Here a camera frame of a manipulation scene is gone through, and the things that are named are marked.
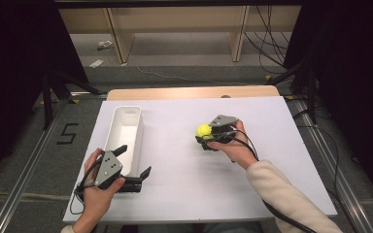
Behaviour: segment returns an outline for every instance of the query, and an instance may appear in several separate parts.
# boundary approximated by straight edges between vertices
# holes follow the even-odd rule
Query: white table
[[[222,152],[205,151],[196,143],[196,127],[219,114],[242,119],[259,158],[272,161],[326,215],[337,214],[282,97],[105,101],[83,162],[105,145],[118,106],[141,107],[145,127],[138,171],[153,168],[141,193],[116,194],[101,221],[142,224],[271,217],[241,167]],[[77,182],[82,177],[81,171]],[[81,203],[75,200],[72,209],[81,210]],[[78,217],[67,211],[63,220],[74,222]]]

